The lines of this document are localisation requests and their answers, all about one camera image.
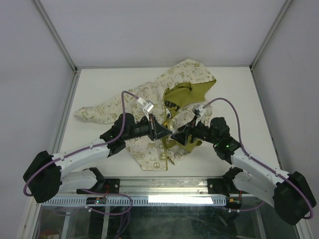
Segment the cream patterned hooded jacket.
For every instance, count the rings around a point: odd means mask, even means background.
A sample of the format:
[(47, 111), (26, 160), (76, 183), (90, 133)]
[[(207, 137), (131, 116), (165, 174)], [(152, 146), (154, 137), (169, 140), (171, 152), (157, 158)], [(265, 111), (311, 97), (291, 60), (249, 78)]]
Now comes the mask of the cream patterned hooded jacket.
[[(153, 114), (160, 124), (176, 131), (193, 119), (192, 109), (207, 103), (205, 94), (217, 80), (200, 62), (186, 59), (171, 67), (153, 82), (146, 82), (96, 106), (82, 107), (74, 116), (84, 122), (111, 124), (122, 112), (141, 120)], [(147, 136), (126, 141), (126, 149), (143, 170), (167, 171), (168, 165), (185, 159), (202, 142), (186, 146), (170, 136), (152, 141)]]

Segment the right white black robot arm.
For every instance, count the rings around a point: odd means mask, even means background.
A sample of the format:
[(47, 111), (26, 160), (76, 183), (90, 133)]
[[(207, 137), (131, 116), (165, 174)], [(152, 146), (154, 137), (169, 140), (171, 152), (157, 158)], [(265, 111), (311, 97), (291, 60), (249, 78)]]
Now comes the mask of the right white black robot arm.
[(225, 191), (239, 190), (257, 197), (292, 226), (302, 219), (311, 219), (317, 202), (305, 177), (297, 171), (289, 173), (254, 157), (229, 131), (224, 118), (213, 118), (210, 126), (193, 119), (171, 138), (182, 145), (196, 139), (211, 143), (217, 156), (232, 165), (223, 176)]

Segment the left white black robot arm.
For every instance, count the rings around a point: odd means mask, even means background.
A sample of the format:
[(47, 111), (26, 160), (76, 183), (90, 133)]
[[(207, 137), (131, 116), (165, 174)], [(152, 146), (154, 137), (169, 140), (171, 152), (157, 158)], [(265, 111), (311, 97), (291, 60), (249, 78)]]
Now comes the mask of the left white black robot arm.
[(105, 177), (96, 168), (78, 171), (78, 168), (114, 156), (126, 148), (131, 139), (148, 137), (155, 141), (172, 134), (153, 114), (135, 121), (132, 114), (124, 113), (112, 127), (86, 145), (56, 154), (39, 152), (23, 175), (23, 193), (44, 203), (58, 193), (75, 191), (78, 194), (106, 194), (110, 192)]

